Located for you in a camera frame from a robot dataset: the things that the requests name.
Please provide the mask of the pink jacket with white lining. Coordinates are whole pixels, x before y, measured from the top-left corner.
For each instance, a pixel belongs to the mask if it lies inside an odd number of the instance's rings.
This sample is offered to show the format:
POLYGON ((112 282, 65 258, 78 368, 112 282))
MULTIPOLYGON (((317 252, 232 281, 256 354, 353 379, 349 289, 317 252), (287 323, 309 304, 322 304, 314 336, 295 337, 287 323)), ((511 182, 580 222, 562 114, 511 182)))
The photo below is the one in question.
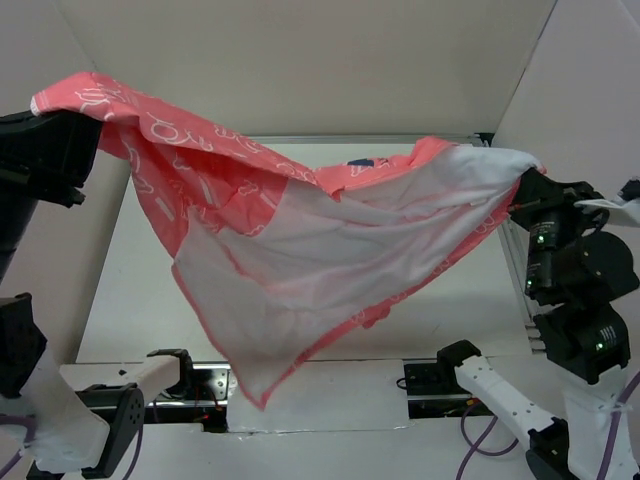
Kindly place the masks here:
POLYGON ((80 72, 37 116, 102 123, 173 276, 245 397, 435 280, 506 218, 534 156, 429 136, 408 154, 310 168, 113 78, 80 72))

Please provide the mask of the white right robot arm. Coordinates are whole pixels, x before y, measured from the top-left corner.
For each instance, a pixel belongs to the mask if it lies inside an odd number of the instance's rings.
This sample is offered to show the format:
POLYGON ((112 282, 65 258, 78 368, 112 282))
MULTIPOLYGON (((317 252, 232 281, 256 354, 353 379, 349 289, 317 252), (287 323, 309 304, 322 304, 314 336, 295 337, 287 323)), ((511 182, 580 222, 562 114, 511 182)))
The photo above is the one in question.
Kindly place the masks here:
POLYGON ((542 308, 533 322, 557 368, 566 414, 525 397, 466 340, 439 351, 438 384, 484 404, 538 479, 635 479, 628 401, 639 379, 628 372, 628 328, 613 304, 639 279, 630 248, 606 226, 638 226, 639 182, 607 200, 586 182, 560 183, 532 169, 508 212, 529 235, 525 293, 542 308))

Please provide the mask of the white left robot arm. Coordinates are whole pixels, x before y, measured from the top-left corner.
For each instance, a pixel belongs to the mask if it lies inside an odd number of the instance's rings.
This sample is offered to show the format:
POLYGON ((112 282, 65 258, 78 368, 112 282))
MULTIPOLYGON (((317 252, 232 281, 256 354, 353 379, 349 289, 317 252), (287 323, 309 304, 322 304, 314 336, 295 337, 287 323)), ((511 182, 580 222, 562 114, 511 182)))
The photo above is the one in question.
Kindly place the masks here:
MULTIPOLYGON (((73 111, 1 118, 1 270, 8 271, 37 207, 81 205, 103 123, 73 111)), ((30 457, 29 479, 109 479, 127 450, 141 452, 147 410, 158 397, 196 390, 185 349, 157 349, 113 383, 73 387, 36 321, 31 293, 1 299, 1 430, 18 443, 7 476, 30 457)))

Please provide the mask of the aluminium frame rail right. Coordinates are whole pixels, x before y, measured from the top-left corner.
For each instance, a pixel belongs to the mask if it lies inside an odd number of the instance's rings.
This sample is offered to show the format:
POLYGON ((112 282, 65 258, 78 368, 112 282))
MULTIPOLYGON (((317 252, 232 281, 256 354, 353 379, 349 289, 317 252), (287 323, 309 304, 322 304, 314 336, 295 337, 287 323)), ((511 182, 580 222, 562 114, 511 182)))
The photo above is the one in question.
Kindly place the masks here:
POLYGON ((483 228, 491 234, 474 250, 473 342, 488 357, 543 354, 546 347, 533 322, 541 308, 525 295, 524 232, 507 214, 491 216, 483 228))

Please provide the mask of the aluminium frame rail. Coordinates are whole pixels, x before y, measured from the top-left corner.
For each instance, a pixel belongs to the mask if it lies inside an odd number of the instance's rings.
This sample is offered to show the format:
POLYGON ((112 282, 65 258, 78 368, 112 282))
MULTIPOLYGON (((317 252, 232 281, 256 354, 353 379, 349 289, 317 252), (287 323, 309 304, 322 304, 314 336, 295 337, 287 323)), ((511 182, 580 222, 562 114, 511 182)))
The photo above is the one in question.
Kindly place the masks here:
POLYGON ((546 347, 533 322, 541 308, 525 295, 524 232, 507 214, 491 216, 483 228, 491 234, 474 250, 473 342, 488 357, 543 354, 546 347))
POLYGON ((435 136, 453 143, 490 146, 493 132, 471 134, 409 133, 409 134, 333 134, 333 135, 252 135, 250 139, 264 145, 275 144, 413 144, 418 140, 435 136))

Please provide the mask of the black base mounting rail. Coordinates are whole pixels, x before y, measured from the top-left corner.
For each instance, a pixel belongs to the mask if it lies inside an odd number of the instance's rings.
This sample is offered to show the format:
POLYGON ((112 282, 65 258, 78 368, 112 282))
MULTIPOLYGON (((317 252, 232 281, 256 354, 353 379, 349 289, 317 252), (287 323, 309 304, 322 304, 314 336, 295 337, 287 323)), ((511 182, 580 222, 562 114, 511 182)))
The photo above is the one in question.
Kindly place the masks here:
POLYGON ((264 409, 245 398, 230 368, 195 366, 182 394, 161 394, 149 419, 199 423, 215 433, 274 434, 385 431, 415 419, 454 418, 471 394, 447 383, 429 360, 314 361, 279 386, 264 409))

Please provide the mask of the aluminium frame rail back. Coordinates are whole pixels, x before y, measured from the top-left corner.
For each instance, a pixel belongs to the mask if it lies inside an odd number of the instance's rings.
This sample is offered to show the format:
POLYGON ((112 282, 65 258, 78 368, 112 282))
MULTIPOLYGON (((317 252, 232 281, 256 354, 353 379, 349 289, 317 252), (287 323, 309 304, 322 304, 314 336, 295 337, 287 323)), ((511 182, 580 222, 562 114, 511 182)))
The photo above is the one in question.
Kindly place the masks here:
POLYGON ((252 135, 250 139, 264 145, 275 144, 413 144, 418 140, 435 136, 453 143, 490 146, 493 132, 471 134, 409 133, 409 134, 333 134, 333 135, 252 135))

